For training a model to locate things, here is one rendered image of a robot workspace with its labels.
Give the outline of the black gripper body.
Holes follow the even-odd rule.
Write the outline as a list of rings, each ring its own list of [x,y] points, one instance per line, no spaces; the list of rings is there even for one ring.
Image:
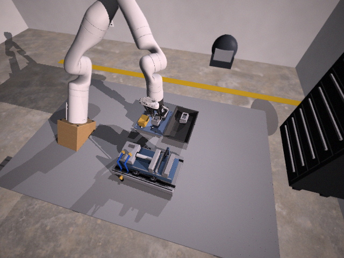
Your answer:
[[[163,106],[164,106],[163,99],[159,101],[158,103],[159,103],[159,111],[160,111],[161,109],[163,109]]]

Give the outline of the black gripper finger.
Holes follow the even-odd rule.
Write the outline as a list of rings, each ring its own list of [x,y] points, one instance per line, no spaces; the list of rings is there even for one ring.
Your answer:
[[[151,116],[151,118],[153,118],[154,117],[154,110],[153,110],[153,108],[147,107],[147,106],[144,106],[144,108],[146,109],[147,112],[150,112],[150,116]]]
[[[163,112],[162,109],[159,111],[159,109],[156,109],[157,113],[158,113],[158,120],[161,120],[161,118],[167,113],[169,107],[165,107],[163,106]]]

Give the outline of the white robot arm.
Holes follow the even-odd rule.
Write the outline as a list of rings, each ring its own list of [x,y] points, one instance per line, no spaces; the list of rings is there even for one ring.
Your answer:
[[[138,49],[149,50],[139,66],[146,80],[147,97],[139,99],[141,105],[158,109],[163,99],[162,77],[156,74],[167,66],[167,59],[153,38],[148,22],[135,0],[97,0],[84,14],[77,35],[64,59],[67,73],[78,75],[68,82],[66,120],[84,124],[88,117],[88,97],[92,63],[83,54],[104,38],[118,8],[121,9]]]

